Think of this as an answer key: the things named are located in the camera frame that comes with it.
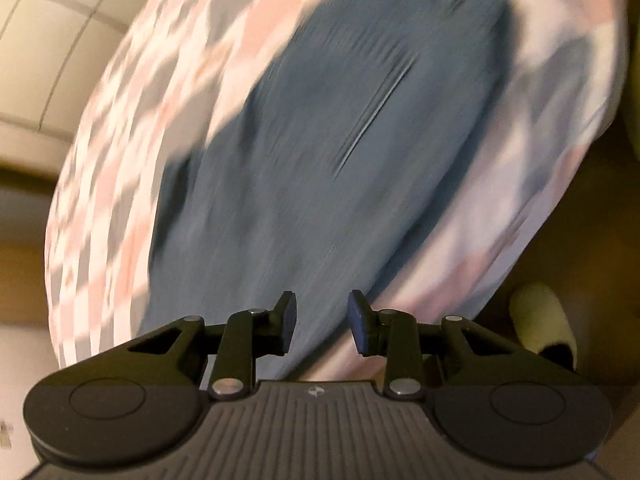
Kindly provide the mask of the cream slipper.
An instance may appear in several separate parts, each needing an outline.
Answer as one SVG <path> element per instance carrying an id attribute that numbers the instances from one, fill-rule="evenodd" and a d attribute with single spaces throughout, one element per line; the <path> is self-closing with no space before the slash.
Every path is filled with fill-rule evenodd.
<path id="1" fill-rule="evenodd" d="M 576 338 L 559 298 L 549 286 L 530 283 L 519 287 L 510 297 L 509 312 L 525 349 L 567 370 L 576 370 Z"/>

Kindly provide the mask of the checkered pink blue bed quilt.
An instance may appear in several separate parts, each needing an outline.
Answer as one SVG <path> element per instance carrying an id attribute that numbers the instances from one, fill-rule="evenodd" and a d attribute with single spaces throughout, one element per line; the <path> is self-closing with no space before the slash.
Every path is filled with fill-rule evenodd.
<path id="1" fill-rule="evenodd" d="M 472 318 L 612 122 L 625 0 L 511 0 L 515 67 L 454 202 L 381 304 Z M 122 344 L 148 303 L 168 159 L 214 132 L 318 0 L 146 0 L 85 107 L 44 250 L 52 347 L 69 366 Z"/>

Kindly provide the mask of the blue denim jeans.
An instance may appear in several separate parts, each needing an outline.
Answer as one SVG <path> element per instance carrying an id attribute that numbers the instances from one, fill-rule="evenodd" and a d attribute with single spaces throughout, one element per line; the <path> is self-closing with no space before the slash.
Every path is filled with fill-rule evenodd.
<path id="1" fill-rule="evenodd" d="M 206 148 L 170 162 L 150 250 L 149 333 L 297 299 L 280 379 L 346 328 L 457 191 L 512 60 L 508 0 L 322 0 Z"/>

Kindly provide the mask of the white wardrobe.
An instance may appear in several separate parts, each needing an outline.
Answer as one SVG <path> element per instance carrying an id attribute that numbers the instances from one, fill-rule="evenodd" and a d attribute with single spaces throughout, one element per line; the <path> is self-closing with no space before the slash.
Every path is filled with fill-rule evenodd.
<path id="1" fill-rule="evenodd" d="M 54 178 L 145 0 L 1 0 L 1 163 Z"/>

